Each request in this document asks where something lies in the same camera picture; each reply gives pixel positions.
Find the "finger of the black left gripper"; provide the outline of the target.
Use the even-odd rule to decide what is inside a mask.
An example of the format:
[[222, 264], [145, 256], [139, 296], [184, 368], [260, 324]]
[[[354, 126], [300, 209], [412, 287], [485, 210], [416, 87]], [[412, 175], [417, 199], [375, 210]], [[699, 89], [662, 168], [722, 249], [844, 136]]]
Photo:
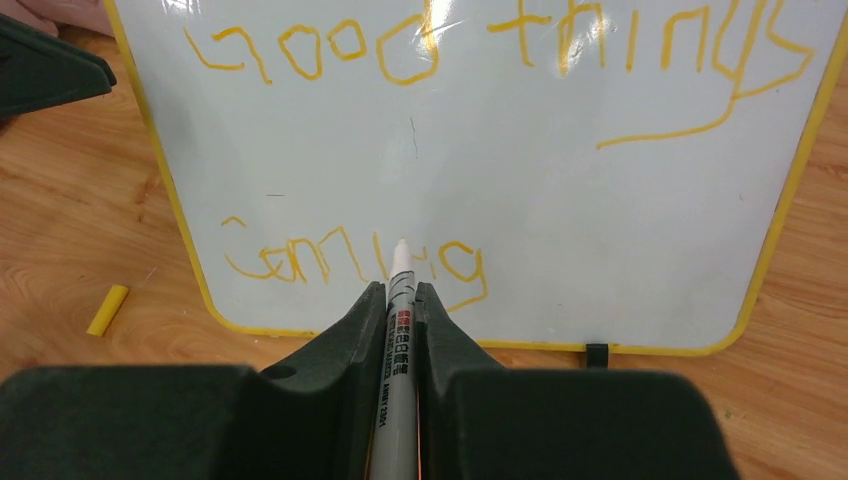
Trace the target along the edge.
[[104, 95], [108, 62], [5, 14], [1, 16], [1, 118]]

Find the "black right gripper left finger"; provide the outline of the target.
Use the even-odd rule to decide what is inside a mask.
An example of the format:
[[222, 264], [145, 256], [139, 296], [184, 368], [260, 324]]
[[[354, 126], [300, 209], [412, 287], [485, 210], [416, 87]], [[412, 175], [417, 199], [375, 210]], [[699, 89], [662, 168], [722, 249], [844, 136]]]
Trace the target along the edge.
[[385, 287], [277, 363], [51, 366], [1, 386], [5, 479], [361, 479]]

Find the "yellow framed whiteboard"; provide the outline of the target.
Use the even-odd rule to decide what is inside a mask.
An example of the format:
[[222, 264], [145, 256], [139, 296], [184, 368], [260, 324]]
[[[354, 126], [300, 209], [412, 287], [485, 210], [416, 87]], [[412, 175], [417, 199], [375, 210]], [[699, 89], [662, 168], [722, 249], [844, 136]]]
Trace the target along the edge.
[[751, 316], [843, 1], [110, 1], [204, 302], [303, 335], [414, 271], [488, 346], [708, 355]]

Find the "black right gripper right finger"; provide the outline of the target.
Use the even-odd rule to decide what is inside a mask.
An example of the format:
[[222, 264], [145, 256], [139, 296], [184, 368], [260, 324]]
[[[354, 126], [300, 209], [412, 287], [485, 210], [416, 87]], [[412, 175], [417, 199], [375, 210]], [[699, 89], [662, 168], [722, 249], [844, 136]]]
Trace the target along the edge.
[[426, 479], [735, 479], [704, 396], [663, 371], [510, 369], [420, 283], [414, 316]]

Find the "yellow marker cap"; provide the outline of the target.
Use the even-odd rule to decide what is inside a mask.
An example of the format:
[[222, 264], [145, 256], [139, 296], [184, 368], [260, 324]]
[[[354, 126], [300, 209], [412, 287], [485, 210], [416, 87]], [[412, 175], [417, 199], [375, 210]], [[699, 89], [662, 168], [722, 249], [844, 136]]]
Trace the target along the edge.
[[113, 285], [110, 287], [86, 329], [88, 335], [102, 337], [105, 334], [128, 296], [129, 291], [130, 289], [123, 285]]

